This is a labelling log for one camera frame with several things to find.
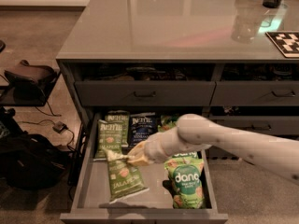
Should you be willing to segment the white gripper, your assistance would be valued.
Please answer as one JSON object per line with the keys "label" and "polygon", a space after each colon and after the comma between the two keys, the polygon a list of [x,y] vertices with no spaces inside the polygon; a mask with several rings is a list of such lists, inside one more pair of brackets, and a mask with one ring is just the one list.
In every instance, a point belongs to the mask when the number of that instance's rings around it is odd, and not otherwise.
{"label": "white gripper", "polygon": [[129,151],[127,162],[133,166],[147,166],[150,162],[165,162],[168,156],[162,147],[163,137],[163,133],[155,133],[150,135],[146,141],[139,142]]}

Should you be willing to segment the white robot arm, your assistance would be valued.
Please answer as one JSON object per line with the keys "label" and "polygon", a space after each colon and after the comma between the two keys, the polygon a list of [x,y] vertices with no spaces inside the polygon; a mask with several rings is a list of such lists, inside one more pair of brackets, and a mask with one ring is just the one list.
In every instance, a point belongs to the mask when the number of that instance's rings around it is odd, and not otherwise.
{"label": "white robot arm", "polygon": [[181,116],[177,125],[155,133],[129,152],[135,166],[162,163],[168,158],[209,147],[221,148],[245,161],[299,184],[299,142],[221,126],[195,114]]}

